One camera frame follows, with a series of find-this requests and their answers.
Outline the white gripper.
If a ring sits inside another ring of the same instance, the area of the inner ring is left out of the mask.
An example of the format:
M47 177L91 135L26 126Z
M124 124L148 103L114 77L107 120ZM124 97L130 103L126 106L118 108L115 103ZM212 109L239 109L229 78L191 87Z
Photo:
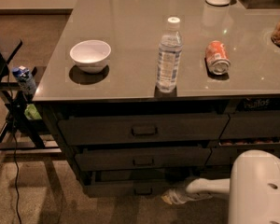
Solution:
M187 202L198 202L211 199L212 196L200 193L189 194L182 188L173 188L170 191L170 197L167 194L162 194L161 198L168 204L184 204Z

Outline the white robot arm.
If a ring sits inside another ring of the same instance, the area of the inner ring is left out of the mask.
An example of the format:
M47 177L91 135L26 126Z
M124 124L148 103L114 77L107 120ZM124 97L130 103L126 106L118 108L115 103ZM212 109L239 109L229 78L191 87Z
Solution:
M280 224L280 159L260 150L248 150L234 162L224 179L186 179L166 190L168 204L227 198L228 224Z

